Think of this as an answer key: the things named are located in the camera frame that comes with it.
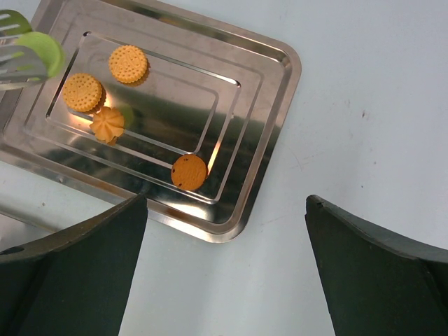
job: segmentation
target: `table surface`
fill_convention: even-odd
[[[31,18],[38,0],[0,0]],[[305,199],[448,249],[448,2],[169,0],[299,53],[250,221],[215,245],[149,221],[120,335],[334,335]],[[0,163],[2,209],[56,228],[110,205]]]

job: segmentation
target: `biscuit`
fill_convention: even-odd
[[[99,104],[103,94],[101,83],[87,73],[74,74],[62,88],[65,104],[77,112],[87,113],[92,110]]]
[[[116,138],[125,132],[125,117],[116,108],[101,107],[98,113],[93,115],[90,129],[99,141],[107,144],[115,144]]]
[[[121,83],[135,83],[145,76],[149,68],[144,52],[133,45],[123,45],[109,57],[112,76]]]
[[[204,184],[207,178],[205,162],[194,154],[181,156],[171,169],[173,184],[182,190],[193,191]]]

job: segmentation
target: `cracker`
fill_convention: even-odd
[[[173,184],[182,190],[193,191],[204,184],[207,178],[205,162],[194,154],[181,156],[171,169]]]
[[[90,129],[99,141],[107,144],[115,144],[116,138],[125,132],[125,117],[117,108],[101,107],[98,113],[93,115]]]
[[[135,83],[145,76],[149,68],[144,52],[133,45],[123,45],[109,57],[112,76],[121,83]]]
[[[101,83],[88,73],[74,74],[62,88],[65,104],[77,112],[89,112],[100,103],[102,96]]]

